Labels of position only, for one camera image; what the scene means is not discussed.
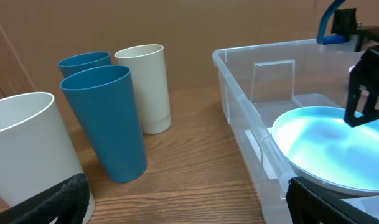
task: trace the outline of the plate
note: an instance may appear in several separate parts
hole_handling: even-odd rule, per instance
[[[288,111],[274,122],[273,138],[297,175],[345,194],[379,195],[379,120],[351,128],[344,112],[325,106]]]

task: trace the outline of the wooden table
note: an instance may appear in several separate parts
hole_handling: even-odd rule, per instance
[[[219,88],[172,91],[170,102],[172,125],[145,135],[149,165],[130,183],[110,181],[83,131],[71,134],[95,197],[90,223],[264,223]]]

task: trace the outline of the brown cardboard backdrop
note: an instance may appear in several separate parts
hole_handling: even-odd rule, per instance
[[[8,56],[0,57],[0,87],[6,94],[33,89],[53,93],[67,126],[76,129],[77,120],[58,87],[63,76],[57,62],[63,58],[96,50],[113,56],[134,45],[162,44],[170,90],[217,85],[214,50],[314,38],[330,3],[0,0],[0,48],[6,46],[2,51]],[[357,7],[363,24],[379,25],[379,0],[347,1],[343,7]]]

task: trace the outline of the storage box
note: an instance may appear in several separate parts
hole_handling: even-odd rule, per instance
[[[285,201],[295,177],[268,128],[303,106],[344,107],[350,67],[363,52],[338,52],[301,40],[213,53],[222,107],[258,192],[266,223],[292,223]],[[345,200],[379,218],[379,196]]]

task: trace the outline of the white cup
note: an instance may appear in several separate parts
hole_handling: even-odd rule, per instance
[[[171,125],[164,48],[158,44],[140,45],[115,53],[120,65],[131,70],[135,102],[142,130],[158,134]]]
[[[82,172],[52,94],[25,93],[0,100],[0,197],[9,206]],[[83,223],[94,209],[90,194]]]

